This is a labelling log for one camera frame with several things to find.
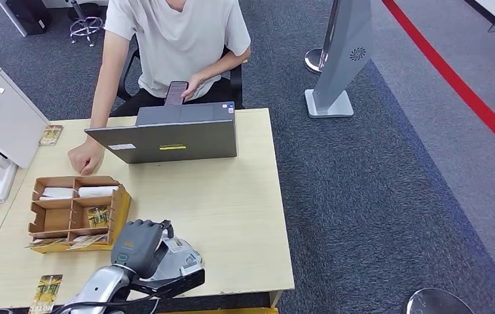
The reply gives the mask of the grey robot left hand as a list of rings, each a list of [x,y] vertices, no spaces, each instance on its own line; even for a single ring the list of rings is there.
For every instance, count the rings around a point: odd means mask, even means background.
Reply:
[[[128,221],[115,241],[111,263],[126,266],[142,279],[152,277],[169,251],[162,240],[164,232],[170,237],[174,236],[169,220]]]

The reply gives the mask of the person's left hand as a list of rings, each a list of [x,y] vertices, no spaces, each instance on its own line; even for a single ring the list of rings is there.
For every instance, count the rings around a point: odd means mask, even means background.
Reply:
[[[206,80],[203,72],[193,74],[189,79],[189,87],[181,94],[184,101],[188,101],[195,94],[200,85]]]

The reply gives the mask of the person's right hand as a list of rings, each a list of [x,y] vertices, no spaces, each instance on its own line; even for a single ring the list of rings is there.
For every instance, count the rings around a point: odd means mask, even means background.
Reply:
[[[91,137],[87,137],[81,145],[71,149],[67,156],[72,168],[82,176],[93,174],[101,164],[105,147]]]

